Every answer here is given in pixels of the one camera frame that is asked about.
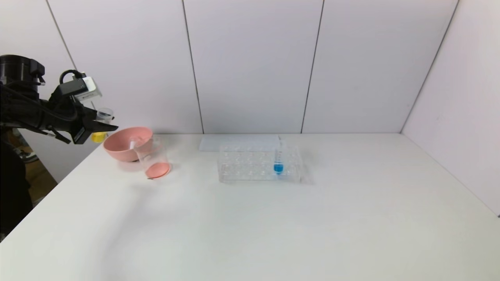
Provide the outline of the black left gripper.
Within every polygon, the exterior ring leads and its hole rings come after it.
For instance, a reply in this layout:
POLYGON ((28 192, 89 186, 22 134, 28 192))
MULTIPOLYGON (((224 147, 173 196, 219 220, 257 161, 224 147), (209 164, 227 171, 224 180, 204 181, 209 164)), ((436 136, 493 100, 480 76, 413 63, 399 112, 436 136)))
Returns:
POLYGON ((56 135, 60 135, 60 132, 69 133, 74 144, 84 144, 92 133, 114 132, 118 129, 118 126, 96 121, 97 111, 81 103, 70 101, 55 106, 41 100, 41 105, 64 119, 59 119, 43 110, 40 114, 39 129, 57 131, 56 135))

